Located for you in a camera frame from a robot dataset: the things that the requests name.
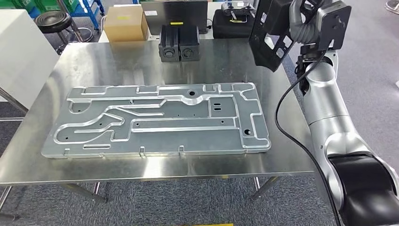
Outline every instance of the table leg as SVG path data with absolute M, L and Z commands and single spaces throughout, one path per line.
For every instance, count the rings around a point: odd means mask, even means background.
M 76 184 L 61 184 L 61 187 L 66 188 L 68 190 L 71 190 L 73 192 L 76 192 L 80 195 L 83 195 L 95 202 L 101 202 L 101 203 L 106 203 L 107 200 L 101 196 L 99 196 L 98 193 L 98 188 L 99 188 L 99 183 L 96 183 L 95 185 L 95 191 L 94 192 L 90 192 L 86 189 L 84 189 L 83 187 L 76 185 Z
M 257 187 L 255 194 L 251 196 L 252 200 L 256 200 L 257 198 L 261 197 L 262 194 L 264 194 L 277 180 L 279 177 L 271 177 L 269 178 L 265 184 L 263 184 L 259 189 Z M 256 186 L 256 181 L 259 186 L 259 180 L 255 180 L 255 186 Z
M 27 113 L 28 109 L 21 104 L 19 101 L 17 101 L 15 98 L 13 98 L 8 92 L 6 92 L 5 90 L 3 90 L 0 87 L 0 96 L 2 96 L 5 100 L 7 100 L 11 105 L 13 105 L 14 107 L 16 107 L 17 109 L 19 109 L 20 111 L 22 111 L 23 113 Z
M 7 199 L 8 195 L 10 194 L 11 189 L 12 189 L 12 186 L 8 186 L 3 191 L 3 194 L 1 194 L 1 196 L 0 196 L 0 211 L 3 208 L 3 206 L 4 206 L 4 203 L 6 203 L 6 199 Z
M 11 222 L 17 219 L 18 217 L 16 215 L 0 213 L 0 222 L 1 221 Z
M 6 202 L 6 199 L 8 197 L 8 195 L 11 192 L 12 187 L 8 186 L 6 187 L 6 189 L 3 191 L 3 194 L 1 194 L 0 196 L 0 211 L 4 206 L 4 203 Z M 4 213 L 0 213 L 0 220 L 1 221 L 14 221 L 16 219 L 18 219 L 19 217 L 17 215 L 12 215 L 12 214 L 4 214 Z

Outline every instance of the blue shelf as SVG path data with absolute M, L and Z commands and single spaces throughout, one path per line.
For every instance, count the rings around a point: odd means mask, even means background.
M 96 9 L 93 11 L 92 7 L 94 3 L 96 3 L 97 6 Z M 94 29 L 99 31 L 99 25 L 96 19 L 96 15 L 98 11 L 101 11 L 101 15 L 104 15 L 105 13 L 101 0 L 83 0 L 83 4 L 87 10 L 86 12 L 83 9 L 83 7 L 80 4 L 78 4 L 74 12 L 70 13 L 70 15 L 72 17 L 89 17 L 91 22 L 93 22 Z
M 29 12 L 29 15 L 32 19 L 35 19 L 40 15 L 40 11 L 36 7 L 33 7 L 33 9 Z
M 88 5 L 90 6 L 90 8 L 93 6 L 93 4 L 94 4 L 94 0 L 88 0 Z M 80 4 L 78 4 L 75 11 L 73 13 L 70 13 L 70 15 L 72 17 L 88 16 L 88 12 L 85 12 L 83 7 Z

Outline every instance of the black stool seat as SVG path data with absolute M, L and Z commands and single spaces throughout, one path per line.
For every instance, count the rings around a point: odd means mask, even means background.
M 44 34 L 57 33 L 71 25 L 72 17 L 65 12 L 49 11 L 39 15 L 35 23 Z

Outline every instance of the stainless steel table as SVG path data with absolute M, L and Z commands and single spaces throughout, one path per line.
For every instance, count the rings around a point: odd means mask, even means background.
M 90 196 L 93 193 L 73 183 L 313 172 L 305 152 L 274 124 L 277 102 L 289 85 L 284 69 L 272 73 L 255 66 L 246 40 L 201 40 L 200 53 L 199 62 L 161 63 L 158 42 L 154 41 L 70 44 L 0 158 L 0 185 L 60 183 Z M 267 153 L 67 160 L 48 159 L 40 153 L 72 87 L 217 82 L 253 82 L 257 86 L 271 140 Z M 293 93 L 282 105 L 280 121 L 289 133 L 310 146 L 310 132 Z

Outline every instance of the gray carpet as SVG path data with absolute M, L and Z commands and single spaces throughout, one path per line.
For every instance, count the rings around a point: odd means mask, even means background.
M 346 2 L 353 10 L 339 52 L 338 83 L 359 133 L 399 169 L 399 90 L 394 86 L 399 80 L 399 16 L 383 8 L 384 0 Z M 122 3 L 130 1 L 103 0 L 106 8 Z M 75 21 L 80 27 L 93 28 L 88 18 Z M 46 37 L 55 48 L 61 44 L 56 35 Z M 284 66 L 292 82 L 293 64 L 286 60 Z M 0 103 L 0 117 L 19 115 L 9 104 Z M 18 125 L 0 124 L 0 153 Z M 84 186 L 91 189 L 93 185 Z M 20 186 L 12 190 L 2 212 L 22 217 L 10 226 L 334 225 L 311 176 L 283 177 L 264 197 L 249 201 L 254 191 L 251 178 L 103 183 L 100 195 L 109 202 L 96 204 L 59 186 Z

